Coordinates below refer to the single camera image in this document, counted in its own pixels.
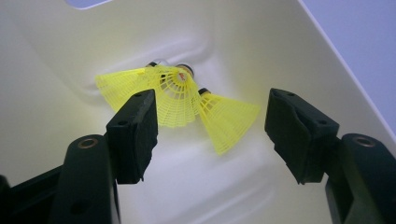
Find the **yellow shuttlecock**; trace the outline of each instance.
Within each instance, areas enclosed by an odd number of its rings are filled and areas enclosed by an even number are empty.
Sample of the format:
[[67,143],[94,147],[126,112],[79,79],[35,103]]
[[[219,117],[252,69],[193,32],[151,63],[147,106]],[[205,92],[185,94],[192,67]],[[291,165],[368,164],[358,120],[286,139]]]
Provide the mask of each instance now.
[[180,127],[195,120],[200,102],[198,87],[188,68],[157,65],[97,76],[95,81],[115,111],[133,94],[154,89],[159,125]]
[[260,107],[212,94],[200,89],[200,117],[207,133],[221,155],[232,148],[257,118]]

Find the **white container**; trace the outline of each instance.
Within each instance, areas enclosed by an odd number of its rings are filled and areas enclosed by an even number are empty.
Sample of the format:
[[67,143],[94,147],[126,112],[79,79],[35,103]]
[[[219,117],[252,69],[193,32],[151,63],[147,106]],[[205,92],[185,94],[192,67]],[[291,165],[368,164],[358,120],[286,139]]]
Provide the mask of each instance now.
[[264,131],[270,88],[292,91],[395,152],[355,78],[299,1],[0,2],[0,173],[12,186],[103,134],[114,112],[93,78],[150,60],[187,62],[213,93],[262,106],[217,156],[200,120],[160,128],[145,182],[120,186],[122,223],[331,223],[320,184],[297,185]]

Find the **white wall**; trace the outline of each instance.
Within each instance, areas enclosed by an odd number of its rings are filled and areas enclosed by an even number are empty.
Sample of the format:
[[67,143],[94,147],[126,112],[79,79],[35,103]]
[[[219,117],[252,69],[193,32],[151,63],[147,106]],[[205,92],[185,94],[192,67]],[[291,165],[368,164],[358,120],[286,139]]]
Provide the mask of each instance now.
[[303,1],[396,133],[396,2]]

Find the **black plastic bracket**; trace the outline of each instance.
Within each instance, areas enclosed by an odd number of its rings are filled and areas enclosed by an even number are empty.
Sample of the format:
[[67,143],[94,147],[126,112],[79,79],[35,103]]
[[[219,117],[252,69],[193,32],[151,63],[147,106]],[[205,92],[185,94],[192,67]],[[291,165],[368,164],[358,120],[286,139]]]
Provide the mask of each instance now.
[[120,223],[117,184],[143,179],[157,144],[154,90],[133,95],[106,128],[75,140],[43,175],[13,188],[0,175],[0,223]]
[[326,148],[339,125],[298,95],[271,89],[265,131],[298,183],[320,182]]
[[329,176],[333,223],[396,223],[396,160],[378,140],[349,133],[289,91],[270,90],[265,131],[298,183]]

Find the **metal screw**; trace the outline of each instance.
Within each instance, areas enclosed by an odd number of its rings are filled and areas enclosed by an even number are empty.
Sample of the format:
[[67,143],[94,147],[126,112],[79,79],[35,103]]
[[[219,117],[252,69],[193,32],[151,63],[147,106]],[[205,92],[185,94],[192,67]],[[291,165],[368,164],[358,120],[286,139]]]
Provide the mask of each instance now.
[[90,148],[96,146],[96,144],[98,144],[98,140],[96,138],[86,138],[78,143],[78,147]]
[[375,147],[375,142],[363,136],[356,136],[353,138],[353,141],[364,147]]

